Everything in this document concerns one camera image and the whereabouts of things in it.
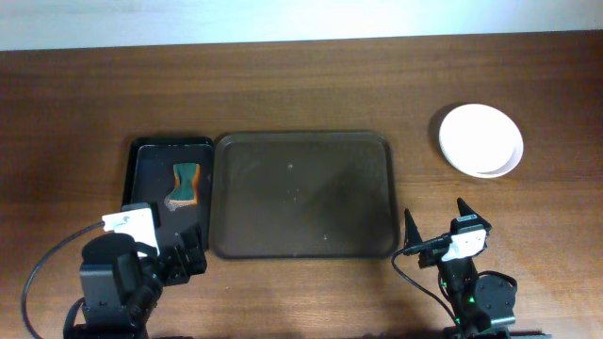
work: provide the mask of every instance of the brown tray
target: brown tray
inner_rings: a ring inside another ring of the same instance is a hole
[[[209,247],[224,259],[384,258],[399,245],[387,140],[239,133],[216,146]]]

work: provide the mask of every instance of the wooden tabletop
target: wooden tabletop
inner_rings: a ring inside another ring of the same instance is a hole
[[[510,174],[471,178],[440,154],[438,122],[461,103],[517,123],[525,153]],[[413,211],[423,238],[448,230],[457,197],[492,223],[476,266],[519,281],[514,329],[603,335],[603,32],[0,53],[0,113],[3,337],[26,336],[18,300],[32,266],[119,211],[134,138],[358,129],[389,139],[399,209]],[[28,305],[43,336],[59,337],[82,296],[80,251],[100,233],[59,251],[35,280]],[[203,276],[164,290],[152,337],[451,325],[387,260],[207,259]],[[399,265],[437,291],[435,268]]]

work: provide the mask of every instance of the sponge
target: sponge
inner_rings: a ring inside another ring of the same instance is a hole
[[[201,177],[201,166],[195,163],[182,163],[173,166],[175,186],[164,203],[170,211],[184,206],[197,204],[197,184]]]

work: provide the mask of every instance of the white background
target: white background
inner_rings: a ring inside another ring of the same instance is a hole
[[[603,28],[603,0],[0,0],[0,50]]]

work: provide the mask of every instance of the white plate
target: white plate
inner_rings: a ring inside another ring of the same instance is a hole
[[[496,178],[514,169],[524,142],[514,122],[488,105],[462,105],[440,126],[440,147],[457,170],[478,178]]]

